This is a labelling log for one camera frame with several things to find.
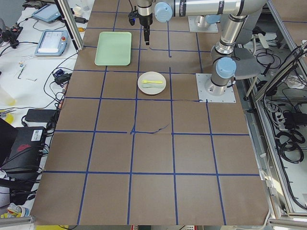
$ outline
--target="white bottle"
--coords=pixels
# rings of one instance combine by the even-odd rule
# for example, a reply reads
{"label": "white bottle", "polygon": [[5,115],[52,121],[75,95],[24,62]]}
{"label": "white bottle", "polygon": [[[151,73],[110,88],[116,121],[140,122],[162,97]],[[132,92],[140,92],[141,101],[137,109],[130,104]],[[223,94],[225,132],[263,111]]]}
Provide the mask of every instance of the white bottle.
{"label": "white bottle", "polygon": [[81,0],[81,5],[83,6],[84,11],[89,11],[90,7],[88,6],[88,1],[87,0]]}
{"label": "white bottle", "polygon": [[7,104],[9,106],[15,105],[16,101],[12,98],[8,92],[6,92],[0,85],[0,103]]}

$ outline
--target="light green tray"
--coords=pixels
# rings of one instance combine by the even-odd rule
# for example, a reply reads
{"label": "light green tray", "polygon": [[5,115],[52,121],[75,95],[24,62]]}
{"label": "light green tray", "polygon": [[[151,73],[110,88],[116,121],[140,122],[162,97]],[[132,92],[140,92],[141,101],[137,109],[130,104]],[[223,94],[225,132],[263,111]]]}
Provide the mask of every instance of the light green tray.
{"label": "light green tray", "polygon": [[101,32],[95,64],[98,66],[127,66],[131,56],[131,33]]}

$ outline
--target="white mounting plate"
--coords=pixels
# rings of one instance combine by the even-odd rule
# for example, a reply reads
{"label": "white mounting plate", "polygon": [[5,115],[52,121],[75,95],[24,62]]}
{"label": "white mounting plate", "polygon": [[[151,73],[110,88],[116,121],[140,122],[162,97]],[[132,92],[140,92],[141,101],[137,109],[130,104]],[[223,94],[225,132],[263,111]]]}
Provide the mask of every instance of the white mounting plate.
{"label": "white mounting plate", "polygon": [[212,74],[207,73],[197,73],[197,89],[198,89],[198,98],[201,102],[218,102],[218,103],[236,103],[236,97],[234,94],[234,89],[232,87],[227,88],[226,92],[221,96],[213,96],[208,93],[205,89],[206,81],[211,77]]}
{"label": "white mounting plate", "polygon": [[198,33],[218,33],[219,30],[217,28],[216,23],[210,25],[208,28],[202,28],[196,25],[195,20],[198,16],[189,16],[189,27],[190,32],[198,32]]}

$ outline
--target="round plate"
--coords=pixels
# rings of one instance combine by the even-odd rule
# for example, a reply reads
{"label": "round plate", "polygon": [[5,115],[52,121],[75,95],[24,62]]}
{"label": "round plate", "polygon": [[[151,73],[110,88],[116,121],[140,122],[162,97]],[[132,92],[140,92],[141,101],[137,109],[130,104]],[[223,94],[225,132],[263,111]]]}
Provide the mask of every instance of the round plate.
{"label": "round plate", "polygon": [[[163,81],[163,83],[161,84],[162,88],[143,88],[142,83],[141,83],[142,80]],[[138,87],[145,94],[155,95],[155,94],[161,93],[165,89],[166,80],[165,80],[164,76],[160,73],[152,72],[152,71],[146,72],[139,77]]]}

